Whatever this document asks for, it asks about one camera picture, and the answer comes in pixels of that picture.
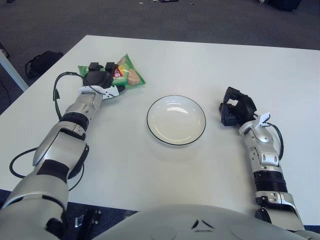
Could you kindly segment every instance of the green snack bag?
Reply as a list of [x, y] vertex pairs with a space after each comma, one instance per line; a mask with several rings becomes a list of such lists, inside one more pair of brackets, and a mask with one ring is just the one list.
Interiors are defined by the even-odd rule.
[[[113, 74], [113, 86], [125, 86], [126, 89], [146, 84], [143, 77], [136, 70], [135, 66], [131, 62], [128, 54], [123, 56], [117, 63], [118, 67]], [[87, 66], [78, 66], [81, 76], [85, 76], [88, 73]]]

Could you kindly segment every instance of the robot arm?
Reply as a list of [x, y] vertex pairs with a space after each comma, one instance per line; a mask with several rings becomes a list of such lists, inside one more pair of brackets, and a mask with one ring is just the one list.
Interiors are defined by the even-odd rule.
[[[80, 89], [75, 103], [66, 109], [37, 148], [34, 170], [19, 182], [4, 203], [0, 239], [62, 238], [67, 225], [67, 179], [80, 172], [89, 153], [85, 143], [87, 128], [102, 100], [119, 95], [118, 88], [111, 87], [110, 78], [111, 73], [91, 68], [85, 79], [87, 86]], [[92, 79], [97, 85], [89, 85]]]
[[[227, 104], [229, 99], [238, 100], [236, 106]], [[255, 201], [260, 206], [256, 218], [290, 231], [304, 230], [280, 165], [283, 146], [278, 154], [273, 136], [267, 129], [270, 113], [256, 115], [252, 99], [232, 87], [227, 89], [219, 109], [225, 126], [241, 125], [239, 132], [244, 136], [249, 151], [256, 185]]]

